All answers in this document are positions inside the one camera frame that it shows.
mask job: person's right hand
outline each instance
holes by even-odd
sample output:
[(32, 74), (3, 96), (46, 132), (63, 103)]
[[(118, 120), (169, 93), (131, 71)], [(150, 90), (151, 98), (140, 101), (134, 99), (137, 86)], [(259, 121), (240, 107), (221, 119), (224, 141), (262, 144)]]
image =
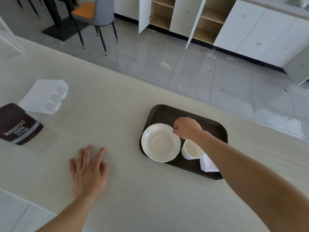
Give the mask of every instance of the person's right hand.
[(203, 129), (196, 120), (190, 117), (180, 117), (175, 120), (173, 133), (180, 136), (182, 139), (191, 140), (197, 132)]
[(104, 190), (107, 176), (108, 165), (101, 158), (105, 148), (102, 147), (95, 159), (90, 163), (91, 145), (87, 149), (81, 148), (77, 160), (70, 159), (69, 168), (73, 180), (73, 194), (75, 199), (78, 197), (90, 197), (94, 202), (98, 195)]

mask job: napkin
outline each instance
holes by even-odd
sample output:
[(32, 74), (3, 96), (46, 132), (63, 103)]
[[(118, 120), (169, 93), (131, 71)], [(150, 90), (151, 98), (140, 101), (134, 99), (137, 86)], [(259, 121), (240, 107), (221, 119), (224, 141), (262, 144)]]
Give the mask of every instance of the napkin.
[(214, 165), (214, 163), (211, 161), (211, 159), (204, 154), (202, 158), (200, 158), (200, 164), (201, 164), (201, 170), (204, 172), (218, 172), (219, 170)]

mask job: white plate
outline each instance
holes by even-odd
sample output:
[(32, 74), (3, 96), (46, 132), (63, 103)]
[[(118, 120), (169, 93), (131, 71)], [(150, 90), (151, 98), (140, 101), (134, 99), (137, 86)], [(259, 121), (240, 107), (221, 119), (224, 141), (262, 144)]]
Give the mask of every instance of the white plate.
[(141, 137), (141, 146), (145, 154), (157, 162), (173, 160), (180, 151), (180, 137), (166, 124), (150, 125)]

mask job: floor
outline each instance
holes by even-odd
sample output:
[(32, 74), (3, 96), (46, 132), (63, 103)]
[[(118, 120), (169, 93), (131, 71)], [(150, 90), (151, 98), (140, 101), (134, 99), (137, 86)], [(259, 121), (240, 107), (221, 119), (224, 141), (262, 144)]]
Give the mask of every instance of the floor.
[[(220, 52), (213, 52), (214, 59), (207, 48), (195, 44), (185, 50), (186, 41), (149, 29), (138, 34), (137, 25), (120, 19), (115, 19), (119, 43), (112, 26), (102, 27), (108, 56), (93, 26), (82, 31), (83, 50), (77, 34), (61, 42), (41, 33), (53, 22), (46, 7), (32, 1), (41, 20), (27, 0), (21, 0), (26, 14), (16, 0), (1, 0), (0, 16), (15, 35), (309, 140), (309, 95), (285, 92), (293, 85), (288, 75), (241, 59), (227, 59), (229, 56)], [(56, 4), (62, 18), (68, 16), (64, 3)], [(33, 232), (54, 216), (0, 191), (0, 232)]]

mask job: chair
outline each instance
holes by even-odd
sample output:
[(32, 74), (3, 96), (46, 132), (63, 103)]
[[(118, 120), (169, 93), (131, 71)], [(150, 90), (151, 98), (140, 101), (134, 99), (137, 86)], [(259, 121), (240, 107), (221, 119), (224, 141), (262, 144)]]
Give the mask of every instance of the chair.
[[(21, 5), (20, 1), (19, 1), (19, 0), (16, 0), (16, 1), (18, 2), (18, 4), (19, 4), (19, 6), (21, 7), (21, 9), (25, 12), (25, 10), (23, 9), (23, 6)], [(31, 5), (32, 9), (34, 10), (34, 12), (37, 14), (38, 18), (41, 19), (40, 15), (38, 14), (36, 8), (34, 7), (32, 1), (31, 1), (31, 0), (28, 0), (28, 2), (30, 3), (30, 5)]]
[(119, 43), (114, 24), (114, 0), (95, 0), (95, 2), (86, 2), (72, 11), (71, 14), (75, 21), (75, 26), (83, 45), (83, 49), (85, 49), (85, 46), (76, 20), (95, 26), (97, 36), (100, 34), (106, 56), (108, 54), (100, 27), (112, 24), (117, 43)]

